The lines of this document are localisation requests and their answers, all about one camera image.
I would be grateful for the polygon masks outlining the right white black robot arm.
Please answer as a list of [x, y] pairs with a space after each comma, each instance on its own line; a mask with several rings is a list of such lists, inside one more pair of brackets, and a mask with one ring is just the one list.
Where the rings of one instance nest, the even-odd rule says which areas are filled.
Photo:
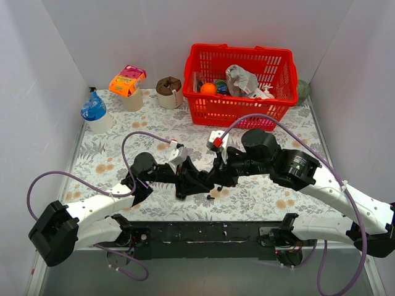
[[268, 175], [277, 185], [314, 197], [342, 215], [312, 218], [287, 214], [276, 230], [264, 238], [276, 245], [293, 245], [310, 239], [343, 242], [362, 250], [367, 235], [367, 254], [384, 258], [394, 251], [394, 206], [380, 202], [347, 184], [309, 154], [283, 149], [274, 135], [251, 129], [241, 138], [243, 151], [228, 144], [224, 131], [211, 132], [207, 147], [217, 156], [208, 180], [234, 187], [240, 176]]

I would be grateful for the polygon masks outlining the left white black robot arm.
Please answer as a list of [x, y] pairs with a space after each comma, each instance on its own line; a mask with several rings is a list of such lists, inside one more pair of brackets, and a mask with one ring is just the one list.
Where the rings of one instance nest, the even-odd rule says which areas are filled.
[[142, 152], [130, 170], [109, 194], [66, 205], [56, 200], [37, 217], [28, 237], [49, 267], [61, 264], [81, 247], [100, 242], [126, 246], [136, 236], [131, 224], [118, 212], [144, 201], [152, 193], [149, 183], [174, 184], [176, 196], [181, 199], [214, 188], [207, 172], [199, 171], [179, 150], [161, 165], [150, 153]]

